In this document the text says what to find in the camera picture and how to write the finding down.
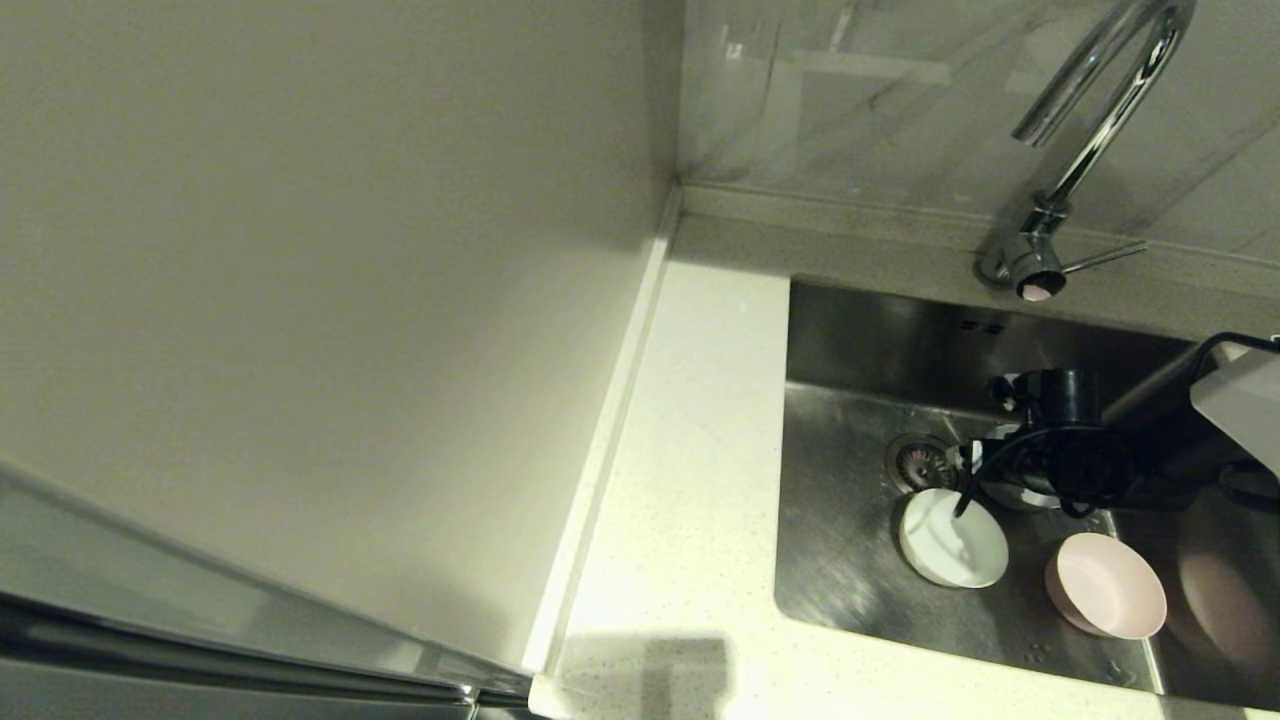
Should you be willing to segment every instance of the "white bowl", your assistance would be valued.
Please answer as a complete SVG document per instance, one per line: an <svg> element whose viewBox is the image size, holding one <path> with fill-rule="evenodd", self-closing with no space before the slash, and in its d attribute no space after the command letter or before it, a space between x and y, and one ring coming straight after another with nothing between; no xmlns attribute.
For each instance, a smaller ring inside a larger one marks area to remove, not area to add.
<svg viewBox="0 0 1280 720"><path fill-rule="evenodd" d="M984 588L1009 568L1009 542L977 502L956 518L959 501L959 492L940 488L911 496L899 542L908 562L925 579L950 588Z"/></svg>
<svg viewBox="0 0 1280 720"><path fill-rule="evenodd" d="M1044 569L1048 597L1076 628L1105 638L1149 638L1165 624L1165 585L1140 555L1098 533L1062 541Z"/></svg>

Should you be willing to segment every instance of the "drain strainer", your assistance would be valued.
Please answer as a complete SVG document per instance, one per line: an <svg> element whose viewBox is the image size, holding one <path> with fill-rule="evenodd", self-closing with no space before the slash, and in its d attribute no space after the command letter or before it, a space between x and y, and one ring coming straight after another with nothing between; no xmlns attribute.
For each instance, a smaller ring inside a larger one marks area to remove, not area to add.
<svg viewBox="0 0 1280 720"><path fill-rule="evenodd" d="M893 438L884 448L884 471L904 492L956 489L957 484L955 468L947 462L947 446L933 436Z"/></svg>

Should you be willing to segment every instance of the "backsplash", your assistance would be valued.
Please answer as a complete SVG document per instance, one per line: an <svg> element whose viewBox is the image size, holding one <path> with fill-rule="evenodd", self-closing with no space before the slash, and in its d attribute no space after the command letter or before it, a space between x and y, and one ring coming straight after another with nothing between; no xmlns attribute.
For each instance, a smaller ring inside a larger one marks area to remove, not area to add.
<svg viewBox="0 0 1280 720"><path fill-rule="evenodd" d="M1010 137L1112 0L689 0L682 177L1020 223L1140 37L1044 149ZM1280 263L1280 3L1202 0L1069 227Z"/></svg>

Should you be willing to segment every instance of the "sink basin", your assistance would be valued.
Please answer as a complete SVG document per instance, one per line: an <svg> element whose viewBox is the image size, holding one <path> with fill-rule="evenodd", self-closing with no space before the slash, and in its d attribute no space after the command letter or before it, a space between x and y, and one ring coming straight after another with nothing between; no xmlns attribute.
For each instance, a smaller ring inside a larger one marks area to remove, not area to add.
<svg viewBox="0 0 1280 720"><path fill-rule="evenodd" d="M910 488L892 460L900 438L955 445L1016 421L987 397L988 378L1094 369L1106 406L1188 347L1068 320L794 282L778 607L805 623L1002 665L1280 710L1274 515L1211 489L1187 512L1111 511L1084 520L1057 510L1007 510L979 495L1010 555L1005 577L982 589L929 583L895 542ZM1079 532L1117 537L1155 568L1169 596L1169 619L1155 637L1094 637L1053 609L1044 566Z"/></svg>

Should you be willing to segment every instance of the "faucet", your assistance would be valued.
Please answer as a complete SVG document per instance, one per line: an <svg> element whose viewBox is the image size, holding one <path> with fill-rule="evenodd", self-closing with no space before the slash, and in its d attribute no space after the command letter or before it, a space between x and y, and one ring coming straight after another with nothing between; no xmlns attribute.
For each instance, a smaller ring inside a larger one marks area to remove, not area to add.
<svg viewBox="0 0 1280 720"><path fill-rule="evenodd" d="M1138 31L1151 26L1147 45L1134 63L1129 81L1116 90L1110 109L1080 152L1062 170L1057 184L1052 190L1034 192L1032 213L1018 234L1001 238L978 260L975 269L983 282L1001 290L1012 288L1023 300L1047 300L1066 286L1068 274L1147 249L1147 241L1138 241L1064 266L1052 241L1053 233L1071 214L1071 193L1098 164L1102 152L1155 86L1190 26L1194 12L1196 0L1121 0L1057 70L1012 133L1033 147L1043 146L1053 136L1103 68Z"/></svg>

